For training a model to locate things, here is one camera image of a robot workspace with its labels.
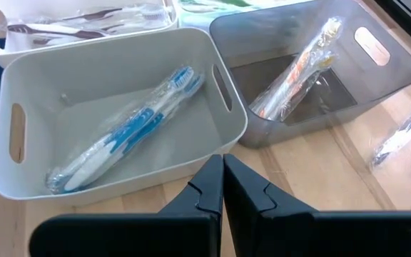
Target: white plastic bin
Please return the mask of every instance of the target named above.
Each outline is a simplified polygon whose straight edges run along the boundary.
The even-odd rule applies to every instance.
[[[89,189],[49,193],[44,185],[47,171],[80,138],[88,138],[109,114],[140,99],[186,64],[203,70],[206,81],[185,108]],[[9,154],[11,110],[16,104],[26,117],[21,163]],[[223,61],[209,35],[198,29],[29,54],[10,64],[1,80],[0,194],[71,205],[120,196],[194,174],[210,155],[229,151],[246,126],[245,109]]]
[[[171,19],[173,23],[161,29],[153,29],[148,31],[141,31],[132,34],[122,34],[115,36],[108,36],[100,39],[92,39],[92,41],[105,41],[117,37],[124,37],[128,35],[146,34],[155,31],[169,30],[178,27],[178,3],[176,0],[0,0],[0,10],[4,13],[6,18],[22,18],[24,16],[48,16],[52,18],[61,18],[67,16],[74,16],[80,9],[86,9],[94,6],[124,6],[128,4],[150,2],[155,4],[164,4],[171,7]],[[30,49],[27,41],[21,41],[19,37],[14,34],[9,34],[6,38],[6,47],[0,49],[0,66],[5,68],[16,57],[23,54],[45,51],[48,49],[64,48],[72,45],[84,44],[85,41],[77,41],[69,44],[58,46],[47,46],[40,49]]]

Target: toothbrush handle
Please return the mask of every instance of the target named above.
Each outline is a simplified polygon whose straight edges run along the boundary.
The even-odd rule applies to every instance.
[[[7,26],[7,31],[31,35],[46,34],[50,36],[75,36],[78,39],[97,39],[106,36],[99,31],[80,30],[51,24],[13,24]]]
[[[123,150],[123,156],[125,156],[134,148],[134,146],[144,140],[147,136],[150,136],[157,128],[159,128],[163,123],[164,118],[164,114],[158,114],[149,124],[147,124],[147,126],[143,127],[132,139],[130,139],[128,145],[126,145]]]
[[[138,133],[147,123],[149,123],[155,115],[155,111],[150,108],[145,108],[139,111],[133,118],[127,120],[122,126],[117,128],[109,136],[106,144],[115,141],[115,145],[111,149],[111,153],[114,153],[125,142],[127,142],[132,136]]]
[[[113,8],[113,9],[107,9],[107,10],[102,10],[102,11],[97,11],[92,14],[84,14],[80,16],[75,16],[75,17],[70,17],[70,18],[65,18],[62,19],[62,21],[95,21],[99,19],[105,19],[111,16],[111,14],[115,11],[121,11],[122,8]]]

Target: blue toothbrush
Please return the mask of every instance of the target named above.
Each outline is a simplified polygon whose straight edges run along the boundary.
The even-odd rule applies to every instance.
[[[129,151],[131,151],[138,143],[150,136],[154,131],[156,131],[161,125],[168,121],[172,115],[177,111],[180,103],[190,98],[194,93],[196,93],[199,88],[204,83],[204,76],[196,76],[192,82],[185,87],[181,96],[179,96],[176,101],[172,101],[167,105],[164,110],[158,113],[156,117],[147,126],[144,126],[131,140],[128,141],[125,149],[123,150],[123,156],[125,156]]]
[[[167,84],[162,84],[155,89],[154,98],[149,99],[149,102],[136,115],[102,137],[66,168],[61,170],[56,168],[49,174],[46,178],[47,186],[54,193],[68,193],[85,186],[86,181],[92,182],[90,178],[96,179],[101,176],[110,168],[111,165],[107,167],[108,163],[116,162],[115,152],[151,122],[164,108],[166,102],[171,101],[171,98],[178,92],[182,92],[190,84],[193,76],[194,70],[188,66],[174,72],[167,80]]]

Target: gray translucent bin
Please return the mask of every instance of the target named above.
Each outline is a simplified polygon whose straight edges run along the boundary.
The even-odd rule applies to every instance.
[[[248,105],[332,16],[345,20],[333,67],[283,123],[254,114]],[[210,25],[210,34],[247,108],[248,128],[240,143],[251,148],[348,122],[411,84],[411,55],[352,0],[224,16]]]
[[[49,193],[44,185],[47,171],[72,149],[89,146],[103,120],[139,101],[182,65],[204,71],[206,79],[185,108],[86,190]],[[221,88],[214,69],[222,75]],[[14,147],[12,108],[17,105],[26,114],[21,163],[9,155]],[[0,194],[71,205],[120,196],[194,174],[210,155],[229,151],[246,126],[245,109],[216,47],[207,33],[197,29],[22,56],[6,68],[1,81]]]

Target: toothbrush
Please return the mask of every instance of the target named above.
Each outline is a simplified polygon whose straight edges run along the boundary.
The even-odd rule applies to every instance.
[[[97,39],[108,36],[108,34],[103,31],[82,30],[53,24],[12,24],[7,26],[7,30],[34,36],[70,36],[76,39]]]
[[[162,28],[171,23],[169,13],[160,6],[141,8],[140,13],[132,17],[125,17],[125,13],[115,15],[112,19],[91,22],[87,26],[96,27],[105,32],[116,35]]]
[[[183,69],[179,72],[179,75],[182,76],[182,74],[184,72],[187,72],[187,70],[188,68]],[[98,177],[102,176],[102,174],[106,172],[110,167],[112,167],[112,165],[114,165],[117,161],[123,158],[125,153],[131,150],[128,149],[128,145],[135,146],[143,138],[145,138],[151,132],[156,130],[156,128],[158,128],[161,125],[164,118],[170,113],[172,113],[175,108],[178,107],[181,100],[183,100],[187,96],[192,95],[192,91],[196,92],[198,89],[197,83],[199,82],[199,79],[200,77],[194,78],[193,80],[190,79],[190,81],[188,81],[186,84],[183,84],[181,91],[175,92],[179,92],[180,96],[166,94],[166,101],[159,101],[158,108],[156,109],[156,111],[152,111],[153,119],[145,123],[140,130],[131,133],[132,136],[117,135],[116,140],[111,141],[115,143],[109,143],[107,146],[104,146],[100,153],[95,154],[91,159],[87,160],[86,165],[83,165],[83,167],[80,168],[71,177],[71,179],[68,181],[64,188],[67,191],[70,191],[74,188],[78,188],[79,186],[86,186],[87,184],[95,181]]]
[[[151,135],[157,128],[159,128],[164,122],[168,121],[171,118],[171,115],[177,111],[180,103],[190,98],[194,95],[199,88],[204,83],[204,76],[199,75],[196,76],[190,84],[185,87],[182,92],[182,95],[178,97],[175,101],[172,101],[169,105],[167,105],[164,110],[160,111],[158,115],[149,123],[147,126],[143,127],[131,140],[129,140],[128,144],[126,145],[125,149],[123,150],[123,155],[127,154],[131,151],[138,143],[144,140],[147,136]]]
[[[47,186],[54,193],[75,191],[81,183],[93,175],[97,168],[101,167],[115,151],[125,144],[132,136],[139,132],[155,115],[166,105],[166,102],[179,91],[184,90],[194,75],[191,67],[184,67],[163,82],[154,92],[155,97],[136,115],[130,117],[118,128],[106,134],[98,142],[88,148],[78,158],[72,161],[66,168],[56,168],[46,179]]]
[[[161,6],[159,4],[150,4],[150,3],[134,4],[133,6],[104,9],[104,10],[93,12],[91,14],[83,14],[80,16],[69,17],[69,18],[62,19],[59,22],[74,21],[77,23],[83,23],[83,22],[88,22],[88,21],[98,21],[102,19],[108,19],[108,18],[111,18],[119,14],[136,14],[138,11],[141,11],[143,8],[146,8],[146,7],[149,7],[152,9],[154,8],[162,9],[164,6]]]
[[[410,141],[411,117],[409,117],[391,137],[389,137],[381,146],[378,147],[370,163],[371,166],[373,168],[378,167],[391,153],[399,151]]]
[[[133,138],[131,138],[126,144],[125,148],[120,148],[119,153],[115,153],[107,162],[105,162],[100,168],[100,172],[95,172],[92,176],[87,178],[85,181],[80,181],[77,179],[77,182],[74,186],[82,185],[86,186],[91,182],[95,181],[97,178],[102,176],[110,167],[112,167],[117,161],[120,161],[124,156],[126,156],[131,150],[134,149],[140,142],[149,137],[155,131],[157,131],[162,125],[169,121],[172,116],[177,112],[180,104],[194,95],[199,88],[204,83],[204,76],[196,76],[190,84],[185,87],[183,92],[178,93],[177,96],[174,96],[173,100],[166,102],[166,106],[155,116],[155,118],[150,121],[146,126],[144,126]]]
[[[289,114],[286,110],[293,102],[294,95],[303,89],[304,82],[316,71],[328,68],[334,61],[333,53],[328,50],[340,36],[342,29],[343,23],[339,17],[328,19],[288,69],[254,100],[250,105],[251,110],[263,119],[286,119]]]

